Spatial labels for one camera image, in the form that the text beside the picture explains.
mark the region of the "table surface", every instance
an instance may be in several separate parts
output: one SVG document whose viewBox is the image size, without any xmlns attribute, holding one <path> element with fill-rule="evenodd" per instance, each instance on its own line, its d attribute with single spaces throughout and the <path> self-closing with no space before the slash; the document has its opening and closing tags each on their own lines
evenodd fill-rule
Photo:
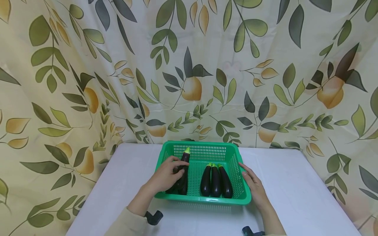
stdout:
<svg viewBox="0 0 378 236">
<path fill-rule="evenodd" d="M 67 236 L 103 236 L 154 173 L 162 145 L 123 143 L 88 196 Z M 244 164 L 261 179 L 290 236 L 360 236 L 322 180 L 298 150 L 239 148 Z M 164 217 L 145 235 L 242 235 L 263 230 L 254 204 L 198 204 L 154 199 L 149 211 Z"/>
</svg>

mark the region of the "beige sleeve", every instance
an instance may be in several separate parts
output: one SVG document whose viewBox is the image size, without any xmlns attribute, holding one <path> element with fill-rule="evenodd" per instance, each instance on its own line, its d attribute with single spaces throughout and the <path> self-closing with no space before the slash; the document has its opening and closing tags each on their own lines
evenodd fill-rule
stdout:
<svg viewBox="0 0 378 236">
<path fill-rule="evenodd" d="M 125 207 L 104 236 L 141 236 L 146 226 L 145 217 L 135 215 Z"/>
</svg>

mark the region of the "green basket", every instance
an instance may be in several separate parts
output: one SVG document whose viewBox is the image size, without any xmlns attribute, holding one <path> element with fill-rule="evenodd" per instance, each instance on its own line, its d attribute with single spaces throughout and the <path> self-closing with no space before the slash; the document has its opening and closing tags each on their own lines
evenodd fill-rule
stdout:
<svg viewBox="0 0 378 236">
<path fill-rule="evenodd" d="M 191 142 L 191 141 L 167 141 L 160 151 L 155 171 L 169 156 L 181 158 L 187 147 L 190 147 L 190 159 L 188 170 L 187 195 L 166 194 L 159 192 L 155 198 L 189 201 L 210 202 L 231 205 L 247 205 L 252 197 L 247 183 L 242 176 L 243 168 L 238 162 L 243 163 L 236 145 L 231 143 Z M 211 162 L 221 164 L 231 180 L 234 195 L 231 199 L 223 197 L 204 197 L 200 192 L 200 183 L 206 165 Z"/>
</svg>

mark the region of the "curtain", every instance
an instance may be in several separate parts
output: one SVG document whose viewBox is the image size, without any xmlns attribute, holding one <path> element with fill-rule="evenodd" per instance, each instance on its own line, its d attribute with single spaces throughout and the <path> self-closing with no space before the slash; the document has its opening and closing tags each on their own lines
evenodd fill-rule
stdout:
<svg viewBox="0 0 378 236">
<path fill-rule="evenodd" d="M 377 0 L 0 0 L 1 235 L 64 235 L 122 142 L 192 140 L 303 151 L 377 236 L 377 12 Z"/>
</svg>

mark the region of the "person's right hand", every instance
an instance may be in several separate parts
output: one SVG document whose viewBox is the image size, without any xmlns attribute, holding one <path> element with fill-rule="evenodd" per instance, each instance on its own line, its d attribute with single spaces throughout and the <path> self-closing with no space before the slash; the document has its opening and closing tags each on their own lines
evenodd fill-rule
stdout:
<svg viewBox="0 0 378 236">
<path fill-rule="evenodd" d="M 248 187 L 251 190 L 253 201 L 256 203 L 256 206 L 259 210 L 271 207 L 270 201 L 265 193 L 264 186 L 261 183 L 261 180 L 256 176 L 256 174 L 248 168 L 248 166 L 239 162 L 239 165 L 245 169 L 242 172 L 245 182 L 247 182 Z"/>
</svg>

